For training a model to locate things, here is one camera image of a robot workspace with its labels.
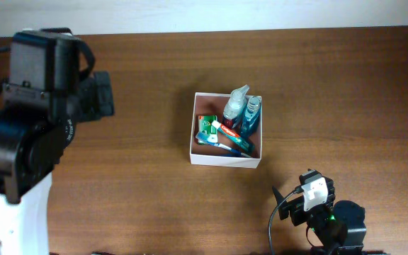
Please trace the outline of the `blue disposable razor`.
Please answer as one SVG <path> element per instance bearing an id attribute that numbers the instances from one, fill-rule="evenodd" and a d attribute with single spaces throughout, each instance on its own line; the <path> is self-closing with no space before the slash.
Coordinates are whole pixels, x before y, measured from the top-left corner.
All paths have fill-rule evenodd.
<path id="1" fill-rule="evenodd" d="M 229 153 L 220 155 L 221 157 L 243 157 L 241 154 Z"/>

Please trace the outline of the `green red toothpaste tube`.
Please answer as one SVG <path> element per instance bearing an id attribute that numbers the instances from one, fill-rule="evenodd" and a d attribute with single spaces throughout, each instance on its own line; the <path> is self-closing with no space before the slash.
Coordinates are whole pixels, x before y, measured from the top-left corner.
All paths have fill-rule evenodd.
<path id="1" fill-rule="evenodd" d="M 229 129 L 227 126 L 223 125 L 217 120 L 212 121 L 212 126 L 216 128 L 219 132 L 221 132 L 224 136 L 226 136 L 228 139 L 233 141 L 233 143 L 242 148 L 245 152 L 250 154 L 254 151 L 254 144 L 238 135 L 234 130 Z"/>

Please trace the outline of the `teal mouthwash bottle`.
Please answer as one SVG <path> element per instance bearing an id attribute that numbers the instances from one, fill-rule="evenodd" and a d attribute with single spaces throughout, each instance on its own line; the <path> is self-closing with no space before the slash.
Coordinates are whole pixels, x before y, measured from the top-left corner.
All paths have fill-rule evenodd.
<path id="1" fill-rule="evenodd" d="M 262 99 L 260 96 L 253 96 L 248 100 L 240 129 L 240 135 L 243 138 L 248 138 L 256 131 L 261 112 L 261 104 Z"/>

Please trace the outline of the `blue white toothbrush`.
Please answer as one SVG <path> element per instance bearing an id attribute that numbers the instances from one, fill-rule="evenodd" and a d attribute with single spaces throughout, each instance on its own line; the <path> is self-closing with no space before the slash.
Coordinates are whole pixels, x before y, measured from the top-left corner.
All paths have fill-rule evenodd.
<path id="1" fill-rule="evenodd" d="M 225 144 L 222 144 L 222 143 L 219 143 L 219 142 L 211 142 L 210 141 L 210 136 L 206 135 L 204 132 L 198 132 L 196 134 L 195 138 L 198 141 L 203 142 L 205 145 L 211 145 L 211 146 L 214 146 L 214 147 L 218 147 L 220 149 L 225 149 L 225 150 L 227 150 L 227 151 L 229 151 L 229 152 L 231 152 L 234 155 L 237 155 L 239 157 L 251 158 L 251 156 L 249 156 L 248 154 L 240 152 L 240 151 L 238 151 L 236 149 L 233 149 L 233 148 L 231 148 L 231 147 L 229 147 L 229 146 L 227 146 Z"/>

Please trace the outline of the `clear foaming soap pump bottle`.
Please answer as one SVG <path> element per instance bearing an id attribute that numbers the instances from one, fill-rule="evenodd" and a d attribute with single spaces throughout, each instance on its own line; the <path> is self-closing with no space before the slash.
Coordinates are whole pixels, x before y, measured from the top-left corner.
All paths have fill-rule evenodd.
<path id="1" fill-rule="evenodd" d="M 246 84 L 231 92 L 222 114 L 222 124 L 226 127 L 235 129 L 239 124 L 247 104 L 246 94 L 249 89 L 249 85 Z"/>

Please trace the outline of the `green white soap box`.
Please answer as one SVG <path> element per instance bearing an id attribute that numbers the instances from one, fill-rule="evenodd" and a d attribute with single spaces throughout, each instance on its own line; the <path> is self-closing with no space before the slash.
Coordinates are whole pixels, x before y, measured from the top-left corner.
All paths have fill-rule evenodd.
<path id="1" fill-rule="evenodd" d="M 211 142 L 217 142 L 217 129 L 212 126 L 212 122 L 217 120 L 216 115 L 199 115 L 198 116 L 198 131 L 209 136 Z"/>

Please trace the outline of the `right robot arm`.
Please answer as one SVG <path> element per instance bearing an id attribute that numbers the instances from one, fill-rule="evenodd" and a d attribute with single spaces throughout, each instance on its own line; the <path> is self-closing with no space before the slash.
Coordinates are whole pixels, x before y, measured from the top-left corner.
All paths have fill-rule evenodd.
<path id="1" fill-rule="evenodd" d="M 272 188 L 277 205 L 268 221 L 268 241 L 272 242 L 271 227 L 278 215 L 281 220 L 290 218 L 296 227 L 307 225 L 306 231 L 315 234 L 321 244 L 312 245 L 311 254 L 363 254 L 365 208 L 350 200 L 336 202 L 333 180 L 314 169 L 301 174 L 299 181 L 285 196 Z"/>

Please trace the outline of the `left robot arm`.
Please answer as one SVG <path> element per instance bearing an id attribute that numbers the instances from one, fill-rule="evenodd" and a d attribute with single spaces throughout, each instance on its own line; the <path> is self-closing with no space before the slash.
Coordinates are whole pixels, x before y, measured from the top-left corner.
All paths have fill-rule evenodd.
<path id="1" fill-rule="evenodd" d="M 112 116 L 108 72 L 68 28 L 16 33 L 0 81 L 0 254 L 48 254 L 52 172 L 79 123 Z"/>

